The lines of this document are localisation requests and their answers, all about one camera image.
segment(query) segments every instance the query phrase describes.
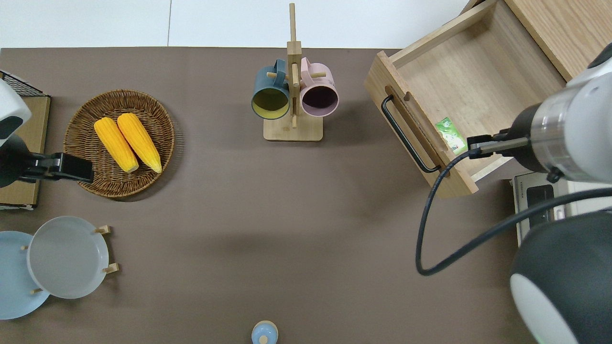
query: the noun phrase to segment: pink mug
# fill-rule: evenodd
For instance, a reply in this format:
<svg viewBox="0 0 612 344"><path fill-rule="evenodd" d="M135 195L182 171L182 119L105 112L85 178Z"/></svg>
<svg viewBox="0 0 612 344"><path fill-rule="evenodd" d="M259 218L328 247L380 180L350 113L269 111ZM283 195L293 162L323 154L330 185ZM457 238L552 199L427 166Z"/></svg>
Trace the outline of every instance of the pink mug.
<svg viewBox="0 0 612 344"><path fill-rule="evenodd" d="M313 78L311 74L324 72L324 77ZM332 72L326 65L310 63L302 58L300 71L300 103L304 112L310 116L322 117L331 114L338 108L338 92L332 78Z"/></svg>

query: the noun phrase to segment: black wire rack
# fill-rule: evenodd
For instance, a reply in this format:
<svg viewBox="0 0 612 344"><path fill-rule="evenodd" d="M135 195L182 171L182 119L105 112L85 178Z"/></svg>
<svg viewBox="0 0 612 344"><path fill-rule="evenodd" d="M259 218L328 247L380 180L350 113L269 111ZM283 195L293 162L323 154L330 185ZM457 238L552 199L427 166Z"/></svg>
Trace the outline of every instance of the black wire rack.
<svg viewBox="0 0 612 344"><path fill-rule="evenodd" d="M15 75L11 75L5 71L0 70L0 78L22 97L49 97L48 94L43 93L41 90L32 87L25 81L18 79Z"/></svg>

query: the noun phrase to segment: light blue plate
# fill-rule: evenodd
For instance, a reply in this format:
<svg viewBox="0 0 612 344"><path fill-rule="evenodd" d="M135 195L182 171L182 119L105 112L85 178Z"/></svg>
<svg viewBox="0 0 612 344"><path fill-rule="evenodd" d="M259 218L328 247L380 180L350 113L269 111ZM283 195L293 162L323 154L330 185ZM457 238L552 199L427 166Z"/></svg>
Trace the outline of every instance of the light blue plate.
<svg viewBox="0 0 612 344"><path fill-rule="evenodd" d="M28 233L0 232L0 320L19 318L33 312L49 297L46 291L34 295L39 286L28 272L27 246L32 241Z"/></svg>

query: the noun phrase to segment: microwave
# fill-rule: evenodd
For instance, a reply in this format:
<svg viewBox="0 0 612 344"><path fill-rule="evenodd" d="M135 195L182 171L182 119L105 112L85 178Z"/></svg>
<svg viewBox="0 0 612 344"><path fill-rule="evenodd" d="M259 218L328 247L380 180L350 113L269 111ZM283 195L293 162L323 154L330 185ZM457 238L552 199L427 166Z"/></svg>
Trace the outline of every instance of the microwave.
<svg viewBox="0 0 612 344"><path fill-rule="evenodd" d="M557 183L552 184L546 180L545 173L536 172L515 176L511 180L511 184L514 190L515 212L523 211L539 202L569 193L599 189L602 187L612 187L612 184L573 182L565 179L561 179ZM534 214L528 219L517 223L518 245L521 245L523 238L525 238L530 228L540 225L541 223L552 222L610 207L612 207L612 197L591 198L589 200L581 200L556 206L552 209Z"/></svg>

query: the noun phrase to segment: white plate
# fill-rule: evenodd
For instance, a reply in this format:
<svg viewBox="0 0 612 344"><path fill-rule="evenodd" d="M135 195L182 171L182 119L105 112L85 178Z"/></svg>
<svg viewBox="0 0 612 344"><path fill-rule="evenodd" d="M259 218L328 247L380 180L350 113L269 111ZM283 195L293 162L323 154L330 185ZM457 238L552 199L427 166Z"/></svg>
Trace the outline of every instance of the white plate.
<svg viewBox="0 0 612 344"><path fill-rule="evenodd" d="M32 236L16 231L0 232L0 320L19 318L45 302L49 293L31 294L38 286L28 274L27 251Z"/></svg>
<svg viewBox="0 0 612 344"><path fill-rule="evenodd" d="M106 275L108 247L95 226L73 216L47 221L28 249L32 279L51 295L76 299L93 292Z"/></svg>

